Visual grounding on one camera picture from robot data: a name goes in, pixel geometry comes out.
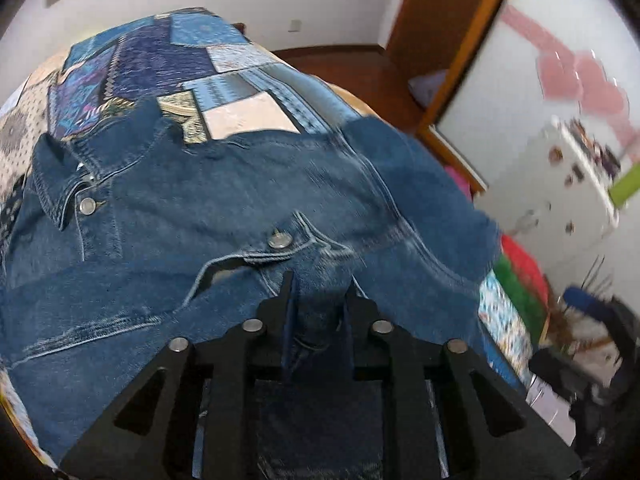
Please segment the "blue denim jacket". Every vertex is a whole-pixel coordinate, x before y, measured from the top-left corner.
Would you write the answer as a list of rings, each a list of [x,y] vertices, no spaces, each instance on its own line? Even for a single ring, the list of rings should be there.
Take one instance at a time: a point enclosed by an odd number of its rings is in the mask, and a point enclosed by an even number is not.
[[[292,272],[292,365],[333,363],[349,287],[435,344],[482,348],[498,226],[416,140],[374,117],[190,144],[144,99],[40,136],[1,213],[1,359],[59,460],[171,338],[223,335]]]

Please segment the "green bottle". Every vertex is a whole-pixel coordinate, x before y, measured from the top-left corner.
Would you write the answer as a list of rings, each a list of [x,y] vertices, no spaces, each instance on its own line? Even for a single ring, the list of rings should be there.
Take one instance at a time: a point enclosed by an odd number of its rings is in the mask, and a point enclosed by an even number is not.
[[[608,189],[613,206],[622,208],[640,190],[640,164],[637,162]]]

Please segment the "white sliding door with hearts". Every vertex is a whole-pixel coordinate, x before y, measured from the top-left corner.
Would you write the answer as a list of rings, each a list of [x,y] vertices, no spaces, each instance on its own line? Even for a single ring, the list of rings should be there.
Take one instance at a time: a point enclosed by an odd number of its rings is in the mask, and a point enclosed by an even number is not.
[[[614,0],[503,0],[436,124],[480,182],[552,119],[639,159],[639,39]]]

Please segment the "blue patchwork bedspread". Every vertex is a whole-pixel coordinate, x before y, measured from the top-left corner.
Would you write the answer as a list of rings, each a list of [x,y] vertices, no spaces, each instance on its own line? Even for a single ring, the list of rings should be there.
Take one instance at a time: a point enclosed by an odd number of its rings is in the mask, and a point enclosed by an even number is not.
[[[144,99],[157,102],[190,144],[235,133],[284,130],[322,133],[363,117],[329,86],[273,58],[236,28],[204,10],[180,10],[107,29],[75,44],[43,80],[26,84],[1,121],[1,212],[32,170],[40,136],[67,141],[118,117]],[[492,266],[480,284],[483,345],[475,349],[517,392],[528,379],[499,350],[486,327],[483,299]],[[17,425],[50,464],[8,378]]]

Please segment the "wooden wardrobe frame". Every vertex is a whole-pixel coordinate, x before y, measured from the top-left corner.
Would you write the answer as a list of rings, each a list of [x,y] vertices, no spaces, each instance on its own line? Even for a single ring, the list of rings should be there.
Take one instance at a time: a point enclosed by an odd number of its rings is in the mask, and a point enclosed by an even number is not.
[[[443,164],[454,168],[474,193],[484,191],[480,177],[436,131],[475,55],[480,50],[502,0],[401,0],[387,56],[402,76],[431,75],[446,70],[433,101],[416,126],[416,137]]]

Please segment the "wall power socket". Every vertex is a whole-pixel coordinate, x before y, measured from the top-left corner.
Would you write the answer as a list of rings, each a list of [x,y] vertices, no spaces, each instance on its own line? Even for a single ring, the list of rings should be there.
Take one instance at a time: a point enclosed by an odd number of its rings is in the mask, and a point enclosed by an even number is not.
[[[288,26],[288,32],[300,32],[302,29],[302,22],[299,20],[290,21],[290,26]]]

